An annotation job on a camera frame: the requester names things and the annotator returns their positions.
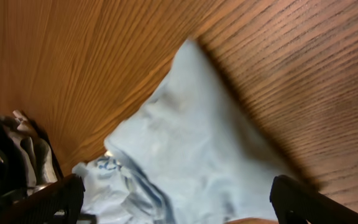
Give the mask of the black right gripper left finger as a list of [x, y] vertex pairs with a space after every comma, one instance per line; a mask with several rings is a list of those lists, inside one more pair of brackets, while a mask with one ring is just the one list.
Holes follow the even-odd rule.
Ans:
[[0, 224], [76, 223], [84, 192], [81, 177], [71, 174], [0, 212]]

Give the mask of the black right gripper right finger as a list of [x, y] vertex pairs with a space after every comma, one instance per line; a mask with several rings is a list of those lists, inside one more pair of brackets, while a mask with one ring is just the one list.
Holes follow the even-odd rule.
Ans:
[[279, 224], [358, 224], [358, 213], [286, 175], [274, 178], [270, 203]]

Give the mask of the light blue printed t-shirt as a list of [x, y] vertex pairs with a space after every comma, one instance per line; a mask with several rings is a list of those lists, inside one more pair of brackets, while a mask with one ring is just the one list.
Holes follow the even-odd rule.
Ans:
[[274, 220], [273, 179], [291, 175], [191, 40], [104, 146], [107, 154], [73, 168], [85, 185], [81, 210], [98, 223]]

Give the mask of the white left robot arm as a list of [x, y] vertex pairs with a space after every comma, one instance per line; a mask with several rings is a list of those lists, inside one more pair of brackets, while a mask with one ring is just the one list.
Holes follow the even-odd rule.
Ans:
[[62, 179], [47, 134], [24, 113], [0, 116], [0, 212]]

